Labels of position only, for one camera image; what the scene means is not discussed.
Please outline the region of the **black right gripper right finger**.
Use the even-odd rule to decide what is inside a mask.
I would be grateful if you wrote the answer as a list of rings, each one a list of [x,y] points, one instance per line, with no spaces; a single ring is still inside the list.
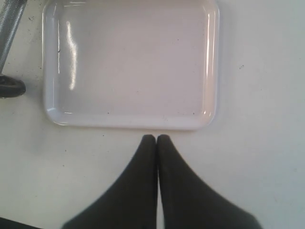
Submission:
[[[250,213],[204,183],[184,161],[171,138],[157,138],[158,169],[167,229],[260,229]]]

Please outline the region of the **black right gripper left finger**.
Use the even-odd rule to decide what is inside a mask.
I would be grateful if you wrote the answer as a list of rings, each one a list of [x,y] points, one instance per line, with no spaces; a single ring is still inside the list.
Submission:
[[[158,170],[156,140],[144,135],[128,166],[111,187],[65,229],[155,229]]]

